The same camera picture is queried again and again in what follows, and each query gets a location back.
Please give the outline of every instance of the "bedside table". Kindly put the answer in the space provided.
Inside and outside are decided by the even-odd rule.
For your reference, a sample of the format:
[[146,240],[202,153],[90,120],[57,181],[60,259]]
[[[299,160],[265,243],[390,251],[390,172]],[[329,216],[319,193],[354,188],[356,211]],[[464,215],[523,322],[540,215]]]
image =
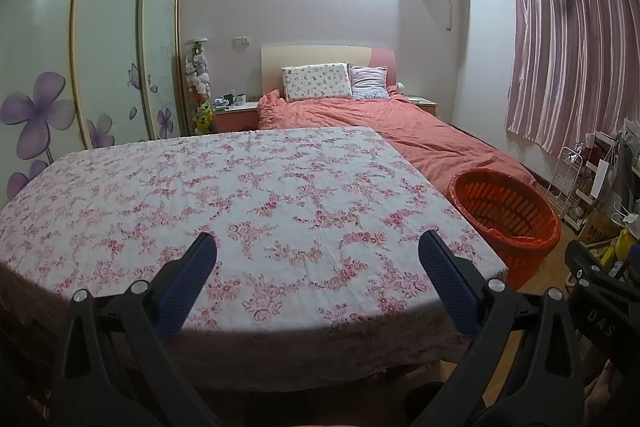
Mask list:
[[431,102],[431,100],[427,100],[426,98],[423,98],[421,96],[406,96],[405,98],[411,102],[414,102],[415,105],[417,105],[421,110],[426,111],[433,116],[438,116],[436,114],[438,110],[437,103]]
[[258,129],[258,103],[232,105],[216,111],[218,132],[256,131]]

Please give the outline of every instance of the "wardrobe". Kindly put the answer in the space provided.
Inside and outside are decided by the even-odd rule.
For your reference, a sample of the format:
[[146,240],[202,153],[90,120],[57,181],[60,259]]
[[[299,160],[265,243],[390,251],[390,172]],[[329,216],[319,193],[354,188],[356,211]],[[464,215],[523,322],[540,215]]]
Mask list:
[[187,132],[177,6],[0,0],[0,206],[68,152]]

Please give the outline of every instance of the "floral tablecloth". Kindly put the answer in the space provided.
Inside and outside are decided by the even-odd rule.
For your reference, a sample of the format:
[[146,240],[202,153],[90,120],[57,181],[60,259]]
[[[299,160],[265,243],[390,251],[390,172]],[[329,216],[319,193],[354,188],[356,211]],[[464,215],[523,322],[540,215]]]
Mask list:
[[151,279],[200,232],[218,263],[168,349],[194,383],[295,390],[460,354],[418,261],[435,229],[506,271],[450,203],[370,128],[157,140],[73,153],[0,212],[0,302],[53,332],[81,287]]

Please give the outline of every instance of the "stuffed toy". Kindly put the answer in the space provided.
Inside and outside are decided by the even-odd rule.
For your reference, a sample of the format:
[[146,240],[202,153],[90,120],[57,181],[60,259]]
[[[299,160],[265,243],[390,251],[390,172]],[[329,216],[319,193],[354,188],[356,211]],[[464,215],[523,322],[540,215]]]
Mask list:
[[187,61],[184,66],[184,72],[187,74],[187,76],[191,76],[193,73],[195,73],[196,69],[196,65],[193,62]]
[[207,67],[207,58],[202,53],[199,54],[199,55],[194,55],[193,56],[193,63],[196,64],[196,66],[198,64],[202,64],[206,68]]
[[214,121],[215,115],[211,109],[209,102],[200,104],[196,116],[193,117],[193,122],[197,127],[197,134],[211,134],[211,123]]

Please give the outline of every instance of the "plastic basket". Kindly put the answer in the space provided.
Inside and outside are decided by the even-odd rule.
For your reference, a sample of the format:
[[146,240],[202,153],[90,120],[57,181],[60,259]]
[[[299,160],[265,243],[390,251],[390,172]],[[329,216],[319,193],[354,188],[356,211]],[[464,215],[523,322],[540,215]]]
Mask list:
[[519,289],[560,241],[558,214],[530,185],[491,169],[453,176],[449,200],[509,267],[506,283]]

